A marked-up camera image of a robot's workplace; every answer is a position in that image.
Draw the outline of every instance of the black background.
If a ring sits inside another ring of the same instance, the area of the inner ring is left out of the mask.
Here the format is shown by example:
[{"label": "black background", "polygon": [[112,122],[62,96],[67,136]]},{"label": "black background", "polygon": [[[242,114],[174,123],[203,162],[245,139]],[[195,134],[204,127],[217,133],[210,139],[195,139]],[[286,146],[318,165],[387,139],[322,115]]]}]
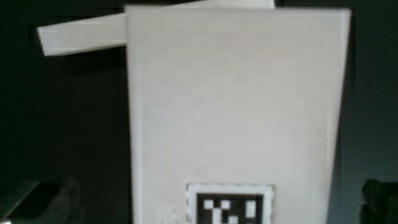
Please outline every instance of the black background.
[{"label": "black background", "polygon": [[[75,176],[87,224],[131,223],[126,49],[44,57],[36,27],[119,13],[126,3],[0,2],[0,196],[21,180]],[[398,181],[398,2],[279,3],[354,9],[329,212],[329,223],[352,224],[366,178]]]}]

